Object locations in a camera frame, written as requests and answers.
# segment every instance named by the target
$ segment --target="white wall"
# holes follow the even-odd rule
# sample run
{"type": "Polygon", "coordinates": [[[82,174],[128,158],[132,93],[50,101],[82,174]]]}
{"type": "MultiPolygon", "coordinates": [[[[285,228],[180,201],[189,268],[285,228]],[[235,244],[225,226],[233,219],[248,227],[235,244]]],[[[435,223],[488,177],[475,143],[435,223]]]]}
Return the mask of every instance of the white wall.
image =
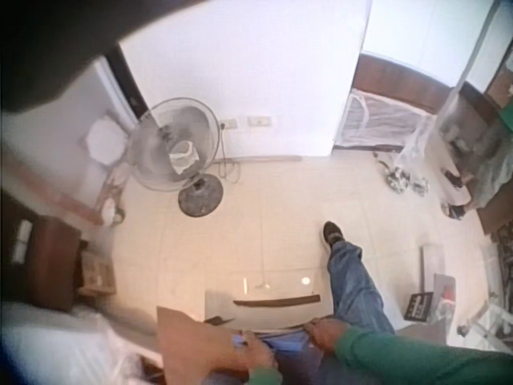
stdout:
{"type": "Polygon", "coordinates": [[[373,0],[363,51],[453,87],[492,0],[373,0]]]}
{"type": "Polygon", "coordinates": [[[513,2],[503,0],[495,14],[467,81],[484,92],[513,39],[513,2]]]}
{"type": "MultiPolygon", "coordinates": [[[[2,112],[2,141],[56,188],[92,207],[107,171],[83,145],[91,125],[108,111],[130,128],[135,118],[111,83],[101,59],[81,74],[55,101],[22,113],[2,112]]],[[[21,189],[19,192],[25,205],[21,189]]]]}
{"type": "Polygon", "coordinates": [[[228,156],[331,152],[353,80],[366,2],[214,0],[172,14],[121,42],[149,106],[197,98],[226,131],[228,156]],[[248,128],[247,116],[272,116],[248,128]]]}

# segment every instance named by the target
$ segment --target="wall outlet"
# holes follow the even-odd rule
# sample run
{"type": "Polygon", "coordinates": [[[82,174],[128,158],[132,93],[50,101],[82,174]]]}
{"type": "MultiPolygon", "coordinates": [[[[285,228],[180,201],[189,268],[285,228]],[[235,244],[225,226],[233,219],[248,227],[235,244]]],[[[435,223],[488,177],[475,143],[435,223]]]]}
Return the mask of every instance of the wall outlet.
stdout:
{"type": "Polygon", "coordinates": [[[270,116],[248,116],[249,127],[271,127],[272,125],[270,116]]]}
{"type": "Polygon", "coordinates": [[[237,124],[237,119],[225,119],[220,120],[219,125],[224,124],[225,130],[232,130],[234,128],[238,128],[239,125],[237,124]]]}

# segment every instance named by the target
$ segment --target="fan base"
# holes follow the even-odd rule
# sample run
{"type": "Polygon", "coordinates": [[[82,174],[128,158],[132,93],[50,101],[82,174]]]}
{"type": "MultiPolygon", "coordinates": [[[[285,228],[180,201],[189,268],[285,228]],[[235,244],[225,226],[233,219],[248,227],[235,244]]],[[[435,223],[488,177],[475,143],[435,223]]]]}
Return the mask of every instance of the fan base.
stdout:
{"type": "Polygon", "coordinates": [[[195,184],[178,194],[178,206],[185,215],[204,217],[223,200],[223,185],[218,177],[204,174],[195,184]]]}

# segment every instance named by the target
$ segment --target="green sweater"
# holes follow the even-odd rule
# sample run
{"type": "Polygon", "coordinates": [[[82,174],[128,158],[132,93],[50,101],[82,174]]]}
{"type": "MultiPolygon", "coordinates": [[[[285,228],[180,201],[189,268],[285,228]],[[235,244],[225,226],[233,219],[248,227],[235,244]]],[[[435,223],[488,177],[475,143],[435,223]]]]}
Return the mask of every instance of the green sweater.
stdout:
{"type": "MultiPolygon", "coordinates": [[[[373,373],[384,383],[513,383],[513,355],[430,345],[356,327],[337,341],[335,355],[349,367],[373,373]]],[[[281,374],[274,369],[256,369],[249,384],[281,385],[281,374]]]]}

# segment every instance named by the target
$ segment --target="electric fan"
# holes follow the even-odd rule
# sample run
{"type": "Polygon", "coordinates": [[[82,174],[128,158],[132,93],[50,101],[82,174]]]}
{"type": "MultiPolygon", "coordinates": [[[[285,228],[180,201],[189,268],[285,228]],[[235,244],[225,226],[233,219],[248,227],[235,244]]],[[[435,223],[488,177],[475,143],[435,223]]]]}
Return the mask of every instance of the electric fan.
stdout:
{"type": "Polygon", "coordinates": [[[146,112],[128,147],[133,175],[146,188],[180,191],[179,207],[203,217],[223,199],[223,185],[206,174],[220,143],[220,125],[199,100],[174,98],[146,112]]]}

